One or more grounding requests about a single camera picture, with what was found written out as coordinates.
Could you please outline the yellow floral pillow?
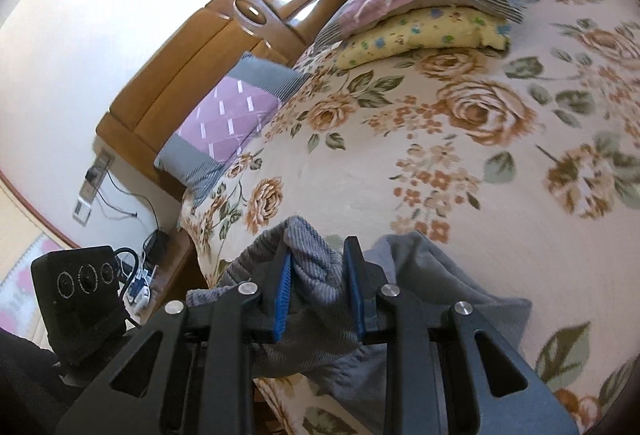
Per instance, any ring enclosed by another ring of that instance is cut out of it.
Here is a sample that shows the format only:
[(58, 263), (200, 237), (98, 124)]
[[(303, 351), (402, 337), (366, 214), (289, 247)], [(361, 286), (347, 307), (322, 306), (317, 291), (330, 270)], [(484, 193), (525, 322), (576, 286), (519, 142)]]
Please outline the yellow floral pillow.
[(338, 68), (349, 70), (418, 48), (492, 48), (502, 52), (509, 48), (510, 33), (506, 18), (475, 8), (421, 8), (344, 39), (335, 63)]

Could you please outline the brown wooden headboard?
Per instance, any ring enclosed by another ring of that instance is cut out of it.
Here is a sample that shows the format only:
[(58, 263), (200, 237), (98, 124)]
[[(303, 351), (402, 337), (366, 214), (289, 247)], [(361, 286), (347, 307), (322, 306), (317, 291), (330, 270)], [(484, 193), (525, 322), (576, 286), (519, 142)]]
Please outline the brown wooden headboard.
[(211, 0), (132, 77), (96, 135), (158, 188), (186, 191), (154, 160), (195, 104), (249, 52), (292, 66), (347, 0)]

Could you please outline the wall power outlet strip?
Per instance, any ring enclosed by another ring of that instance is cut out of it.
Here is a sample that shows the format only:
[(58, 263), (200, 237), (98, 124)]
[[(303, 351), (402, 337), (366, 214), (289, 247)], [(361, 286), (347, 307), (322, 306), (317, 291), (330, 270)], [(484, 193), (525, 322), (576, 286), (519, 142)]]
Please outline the wall power outlet strip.
[(96, 199), (106, 172), (110, 169), (113, 161), (114, 156), (103, 149), (99, 155), (96, 156), (85, 174), (85, 179), (80, 186), (73, 210), (74, 220), (82, 226), (85, 226), (89, 221), (92, 203), (94, 199)]

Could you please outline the purple grey square pillow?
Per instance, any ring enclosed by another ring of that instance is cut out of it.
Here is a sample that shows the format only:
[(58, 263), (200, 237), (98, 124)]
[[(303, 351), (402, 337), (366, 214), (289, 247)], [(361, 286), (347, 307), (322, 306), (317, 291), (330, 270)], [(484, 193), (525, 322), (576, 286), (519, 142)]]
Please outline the purple grey square pillow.
[(154, 166), (183, 184), (198, 206), (308, 78), (244, 53), (171, 134)]

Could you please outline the wooden nightstand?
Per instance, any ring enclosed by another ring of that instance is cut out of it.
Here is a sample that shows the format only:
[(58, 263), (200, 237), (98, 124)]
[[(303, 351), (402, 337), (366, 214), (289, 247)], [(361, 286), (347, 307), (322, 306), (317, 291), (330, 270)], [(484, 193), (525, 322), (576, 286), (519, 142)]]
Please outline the wooden nightstand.
[(166, 254), (151, 282), (149, 305), (140, 311), (139, 318), (147, 322), (166, 303), (174, 299), (183, 301), (189, 290), (206, 287), (193, 241), (185, 230), (174, 230), (169, 235)]

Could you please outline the floral bed blanket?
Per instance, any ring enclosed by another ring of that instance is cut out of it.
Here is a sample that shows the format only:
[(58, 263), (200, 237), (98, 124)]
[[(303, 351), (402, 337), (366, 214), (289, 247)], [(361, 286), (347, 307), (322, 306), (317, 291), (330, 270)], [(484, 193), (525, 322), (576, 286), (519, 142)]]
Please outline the floral bed blanket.
[(524, 2), (506, 54), (300, 57), (308, 82), (180, 219), (209, 285), (292, 215), (331, 247), (423, 233), (532, 302), (524, 357), (589, 433), (639, 353), (639, 2)]

